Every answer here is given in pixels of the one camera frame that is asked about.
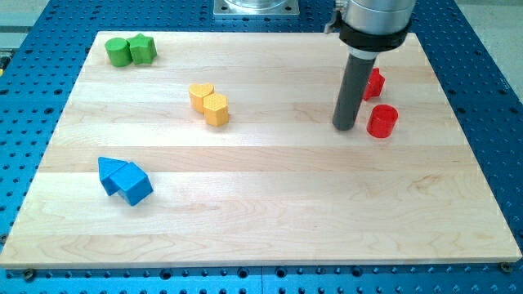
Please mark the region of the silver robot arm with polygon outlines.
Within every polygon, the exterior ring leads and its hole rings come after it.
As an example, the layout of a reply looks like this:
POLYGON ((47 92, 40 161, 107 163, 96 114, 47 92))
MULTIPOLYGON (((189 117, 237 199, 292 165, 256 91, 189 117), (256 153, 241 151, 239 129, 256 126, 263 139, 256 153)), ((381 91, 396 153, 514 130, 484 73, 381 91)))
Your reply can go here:
POLYGON ((339 31, 349 53, 373 60, 401 46, 412 24, 415 0, 343 0, 334 3, 325 33, 339 31))

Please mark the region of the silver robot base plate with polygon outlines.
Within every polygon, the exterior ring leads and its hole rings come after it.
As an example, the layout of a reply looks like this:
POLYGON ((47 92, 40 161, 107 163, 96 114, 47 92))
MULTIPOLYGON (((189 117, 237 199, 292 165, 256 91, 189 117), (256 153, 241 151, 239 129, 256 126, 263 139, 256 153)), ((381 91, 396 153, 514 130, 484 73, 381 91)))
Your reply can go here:
POLYGON ((297 16, 298 0, 214 0, 215 16, 297 16))

